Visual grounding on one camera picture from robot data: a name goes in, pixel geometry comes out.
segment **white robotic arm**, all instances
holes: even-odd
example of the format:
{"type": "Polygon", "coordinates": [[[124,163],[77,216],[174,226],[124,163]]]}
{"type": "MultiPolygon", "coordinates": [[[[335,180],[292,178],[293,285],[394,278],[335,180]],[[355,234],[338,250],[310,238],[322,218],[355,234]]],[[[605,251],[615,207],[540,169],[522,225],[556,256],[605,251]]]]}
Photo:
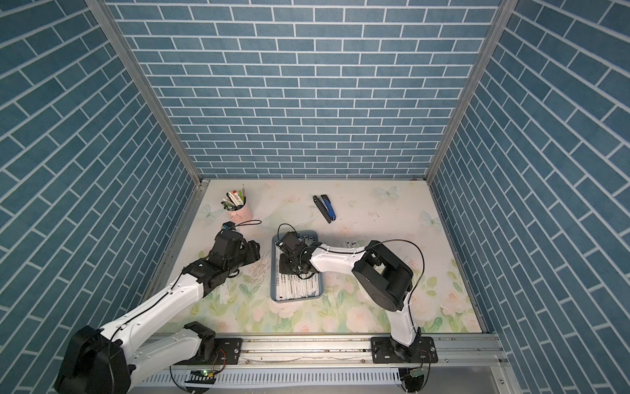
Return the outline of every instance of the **white robotic arm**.
{"type": "Polygon", "coordinates": [[[282,251],[283,274],[354,275],[372,300],[387,311],[396,355],[411,361],[419,353],[421,338],[413,326],[409,308],[413,271],[382,243],[371,241],[365,248],[337,248],[324,243],[307,246],[296,232],[289,232],[277,246],[282,251]],[[381,265],[382,272],[376,271],[375,267],[381,265]]]}
{"type": "Polygon", "coordinates": [[[99,329],[85,326],[70,339],[55,390],[61,394],[125,394],[148,376],[176,362],[215,351],[215,332],[199,322],[173,336],[143,343],[172,317],[202,299],[238,268],[260,259],[260,245],[245,241],[232,222],[214,239],[205,258],[186,266],[177,280],[99,329]]]}
{"type": "MultiPolygon", "coordinates": [[[[354,275],[352,270],[367,252],[354,248],[337,248],[325,243],[314,249],[311,255],[311,264],[318,272],[337,272],[339,274],[354,275]]],[[[386,310],[391,326],[391,337],[399,344],[411,346],[416,330],[411,322],[409,314],[409,300],[411,293],[407,293],[401,310],[386,310]]]]}
{"type": "MultiPolygon", "coordinates": [[[[217,354],[215,332],[199,322],[142,346],[172,317],[208,295],[238,268],[260,259],[260,245],[245,241],[224,223],[207,257],[186,266],[177,280],[120,318],[99,329],[85,326],[70,339],[55,390],[60,394],[126,394],[148,376],[193,357],[208,361],[217,354]]],[[[387,311],[394,353],[411,362],[420,336],[413,326],[409,300],[413,272],[389,249],[372,241],[363,249],[307,246],[295,232],[278,242],[280,271],[287,274],[338,272],[354,275],[376,304],[387,311]],[[384,265],[382,272],[374,267],[384,265]]]]}

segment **pen holder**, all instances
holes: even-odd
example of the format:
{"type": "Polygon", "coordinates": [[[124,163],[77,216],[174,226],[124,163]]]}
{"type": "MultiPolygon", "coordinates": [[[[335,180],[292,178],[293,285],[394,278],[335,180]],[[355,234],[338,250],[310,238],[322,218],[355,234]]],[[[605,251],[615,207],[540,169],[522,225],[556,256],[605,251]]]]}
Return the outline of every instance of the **pen holder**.
{"type": "Polygon", "coordinates": [[[227,213],[230,216],[230,220],[234,222],[234,224],[243,223],[253,219],[253,215],[247,201],[245,202],[243,208],[240,208],[237,211],[228,211],[227,213]]]}

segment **blue stapler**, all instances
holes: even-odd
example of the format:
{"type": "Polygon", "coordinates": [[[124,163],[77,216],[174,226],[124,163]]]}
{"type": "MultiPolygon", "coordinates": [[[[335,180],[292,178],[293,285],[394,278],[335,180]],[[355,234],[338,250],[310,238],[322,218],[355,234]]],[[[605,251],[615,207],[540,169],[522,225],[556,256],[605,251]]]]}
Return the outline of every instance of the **blue stapler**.
{"type": "Polygon", "coordinates": [[[333,206],[332,204],[330,204],[330,199],[327,195],[322,194],[319,197],[317,195],[314,195],[313,202],[327,222],[330,223],[337,218],[337,216],[335,215],[335,211],[333,210],[333,206]]]}

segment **brick wallpaper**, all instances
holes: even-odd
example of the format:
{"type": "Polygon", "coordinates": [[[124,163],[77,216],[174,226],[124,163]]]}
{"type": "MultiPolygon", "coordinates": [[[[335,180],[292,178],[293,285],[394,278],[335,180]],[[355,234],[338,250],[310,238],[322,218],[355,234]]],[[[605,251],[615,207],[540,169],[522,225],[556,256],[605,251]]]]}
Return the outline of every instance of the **brick wallpaper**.
{"type": "Polygon", "coordinates": [[[630,392],[629,21],[520,0],[432,186],[524,392],[630,392]]]}
{"type": "Polygon", "coordinates": [[[83,0],[0,9],[0,393],[45,393],[139,303],[192,182],[83,0]]]}
{"type": "Polygon", "coordinates": [[[140,2],[108,4],[204,177],[421,178],[499,0],[140,2]]]}

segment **metal bracket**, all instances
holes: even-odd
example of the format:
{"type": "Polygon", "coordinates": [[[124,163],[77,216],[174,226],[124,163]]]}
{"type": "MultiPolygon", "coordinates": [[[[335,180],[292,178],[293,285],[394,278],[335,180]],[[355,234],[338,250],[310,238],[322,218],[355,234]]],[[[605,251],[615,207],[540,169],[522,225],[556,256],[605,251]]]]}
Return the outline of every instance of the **metal bracket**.
{"type": "MultiPolygon", "coordinates": [[[[372,362],[374,364],[392,364],[394,362],[405,362],[394,353],[394,347],[390,337],[374,337],[372,338],[372,362]]],[[[435,364],[438,362],[435,343],[431,337],[422,337],[420,341],[420,351],[410,364],[423,364],[430,362],[435,364]]]]}
{"type": "MultiPolygon", "coordinates": [[[[214,349],[217,351],[217,359],[215,366],[221,367],[225,360],[226,365],[238,364],[241,357],[241,346],[243,340],[240,338],[218,338],[214,340],[214,349]]],[[[209,365],[207,361],[201,358],[191,358],[189,360],[180,361],[175,365],[209,365]]]]}

